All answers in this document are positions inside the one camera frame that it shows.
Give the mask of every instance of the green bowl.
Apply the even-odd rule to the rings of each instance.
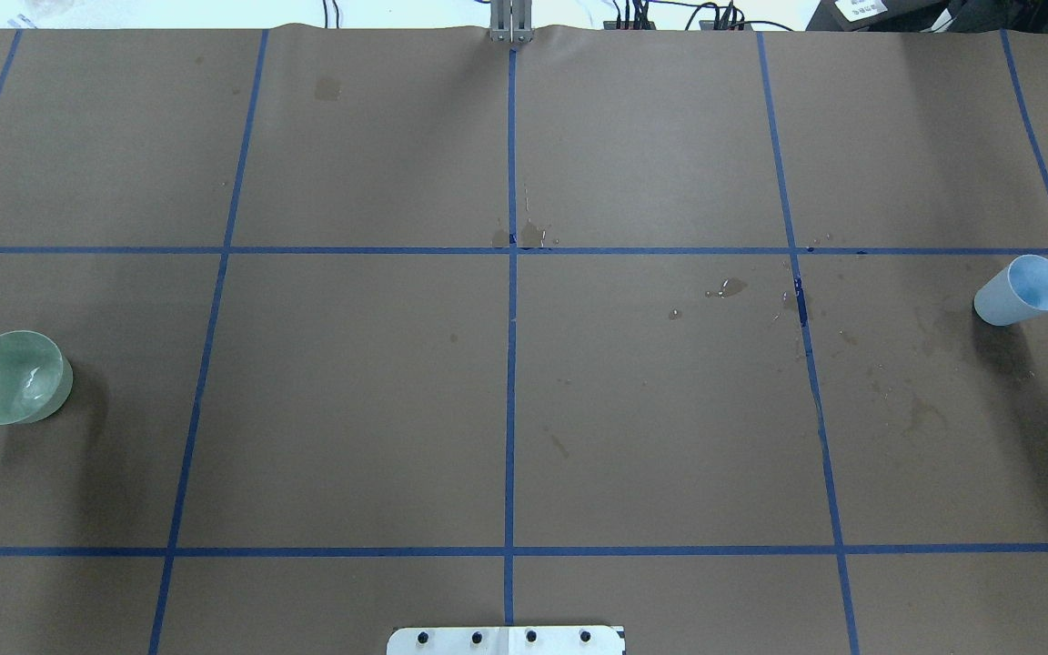
[[[0,425],[47,418],[71,394],[71,364],[39,332],[0,334]]]

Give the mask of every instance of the bowl rim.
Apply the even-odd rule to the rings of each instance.
[[[43,334],[42,332],[37,332],[37,331],[34,331],[34,330],[10,330],[9,332],[2,332],[0,334],[0,340],[4,340],[4,339],[7,339],[7,336],[13,336],[13,335],[17,335],[17,334],[34,334],[36,336],[40,336],[40,339],[42,339],[47,344],[49,344],[51,348],[54,348],[54,354],[58,354],[58,356],[59,356],[59,379],[62,380],[63,375],[66,373],[66,365],[64,364],[64,362],[66,362],[66,358],[63,356],[62,349],[59,349],[59,345],[56,344],[54,341],[50,339],[50,336],[47,336],[46,334]],[[28,413],[26,413],[26,414],[23,414],[23,415],[17,416],[17,417],[13,417],[12,419],[8,419],[8,420],[0,420],[0,425],[13,425],[15,423],[21,422],[21,420],[25,420],[26,418],[28,418],[30,416],[34,416],[35,414],[40,413],[40,411],[43,410],[43,407],[45,407],[47,402],[50,402],[51,397],[54,397],[54,391],[58,390],[58,389],[59,389],[59,386],[56,385],[54,389],[51,390],[49,394],[46,394],[46,398],[43,399],[42,405],[40,405],[37,410],[35,410],[35,411],[28,411]]]

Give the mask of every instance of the metal plate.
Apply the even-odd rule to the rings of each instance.
[[[387,655],[424,655],[429,652],[624,655],[625,629],[609,626],[401,629],[390,635],[387,642]]]

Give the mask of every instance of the paper cup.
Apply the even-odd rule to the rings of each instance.
[[[1022,256],[1010,261],[977,291],[973,307],[992,325],[1011,325],[1048,313],[1048,259]]]
[[[71,364],[39,332],[0,334],[0,425],[47,418],[71,394]]]

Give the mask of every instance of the cup rim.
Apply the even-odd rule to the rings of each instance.
[[[1035,306],[1035,304],[1032,304],[1029,301],[1022,298],[1022,293],[1019,293],[1017,288],[1013,286],[1013,266],[1020,264],[1020,262],[1022,261],[1044,261],[1045,264],[1048,265],[1048,258],[1035,256],[1035,254],[1025,254],[1024,256],[1014,257],[1013,261],[1010,261],[1010,265],[1006,266],[1007,281],[1008,283],[1010,283],[1010,290],[1013,291],[1014,298],[1017,298],[1020,303],[1024,304],[1024,306],[1027,306],[1030,309],[1034,309],[1038,311],[1048,311],[1048,307]]]

